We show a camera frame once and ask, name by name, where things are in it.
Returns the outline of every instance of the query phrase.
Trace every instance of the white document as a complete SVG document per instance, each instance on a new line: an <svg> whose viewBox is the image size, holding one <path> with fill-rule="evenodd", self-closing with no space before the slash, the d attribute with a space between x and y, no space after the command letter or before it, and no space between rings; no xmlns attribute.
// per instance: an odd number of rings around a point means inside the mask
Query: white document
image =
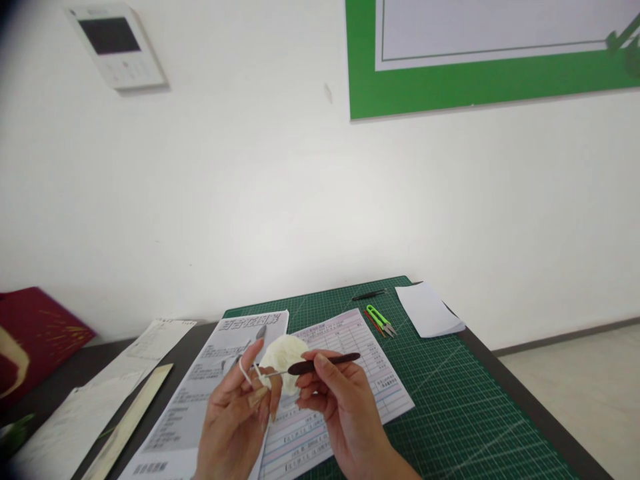
<svg viewBox="0 0 640 480"><path fill-rule="evenodd" d="M395 291L422 338L439 337L465 329L464 322L449 311L427 282L410 287L396 287Z"/></svg>
<svg viewBox="0 0 640 480"><path fill-rule="evenodd" d="M195 324L194 321L184 320L154 320L142 335L103 368L88 385L98 385L126 373L142 372L140 380L133 386L136 388Z"/></svg>
<svg viewBox="0 0 640 480"><path fill-rule="evenodd" d="M153 430L120 475L121 480L188 480L195 473L198 443L211 392L236 357L256 340L263 327L265 348L287 332L289 312L220 320ZM258 469L250 478L256 478Z"/></svg>
<svg viewBox="0 0 640 480"><path fill-rule="evenodd" d="M309 349L360 352L362 356L356 363L367 372L382 423L415 406L358 309L294 335L304 340ZM261 479L294 479L333 456L322 414L299 410L294 404L297 398L298 395L283 397L276 421L267 432Z"/></svg>
<svg viewBox="0 0 640 480"><path fill-rule="evenodd" d="M377 0L375 70L604 50L638 0Z"/></svg>
<svg viewBox="0 0 640 480"><path fill-rule="evenodd" d="M129 373L72 390L12 458L20 477L69 480L140 376L140 372Z"/></svg>

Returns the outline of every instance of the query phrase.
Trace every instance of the whiteboard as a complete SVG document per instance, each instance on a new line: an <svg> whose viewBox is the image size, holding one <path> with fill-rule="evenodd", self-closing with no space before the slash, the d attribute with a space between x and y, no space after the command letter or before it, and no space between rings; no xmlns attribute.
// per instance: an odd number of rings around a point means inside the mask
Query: whiteboard
<svg viewBox="0 0 640 480"><path fill-rule="evenodd" d="M375 70L606 49L640 0L377 0Z"/></svg>

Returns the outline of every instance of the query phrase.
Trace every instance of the wall-mounted device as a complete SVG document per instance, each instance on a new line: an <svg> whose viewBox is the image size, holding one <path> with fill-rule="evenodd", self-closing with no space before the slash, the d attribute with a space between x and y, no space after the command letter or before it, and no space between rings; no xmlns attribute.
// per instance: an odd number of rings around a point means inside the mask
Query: wall-mounted device
<svg viewBox="0 0 640 480"><path fill-rule="evenodd" d="M108 86L116 90L167 84L135 12L124 3L64 6Z"/></svg>

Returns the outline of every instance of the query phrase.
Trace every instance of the ruler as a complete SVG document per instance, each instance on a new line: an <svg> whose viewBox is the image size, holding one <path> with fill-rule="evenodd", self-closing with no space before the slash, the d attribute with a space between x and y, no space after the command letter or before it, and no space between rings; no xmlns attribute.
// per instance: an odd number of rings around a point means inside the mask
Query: ruler
<svg viewBox="0 0 640 480"><path fill-rule="evenodd" d="M142 416L147 411L155 394L158 393L162 383L165 381L165 378L167 378L172 366L172 363L163 365L151 373L145 386L142 387L142 390L138 393L138 396L125 413L125 416L122 417L122 420L120 420L120 423L118 423L118 426L102 447L98 456L83 475L82 480L104 480L107 478L113 464L118 460L118 457L122 453L122 450L124 450L125 445L129 441L129 438L131 438Z"/></svg>

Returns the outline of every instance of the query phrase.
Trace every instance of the gray floor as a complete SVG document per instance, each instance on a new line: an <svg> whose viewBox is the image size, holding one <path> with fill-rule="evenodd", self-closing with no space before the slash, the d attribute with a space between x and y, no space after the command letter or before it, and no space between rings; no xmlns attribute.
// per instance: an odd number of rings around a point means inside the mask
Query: gray floor
<svg viewBox="0 0 640 480"><path fill-rule="evenodd" d="M500 360L614 479L640 479L640 325Z"/></svg>

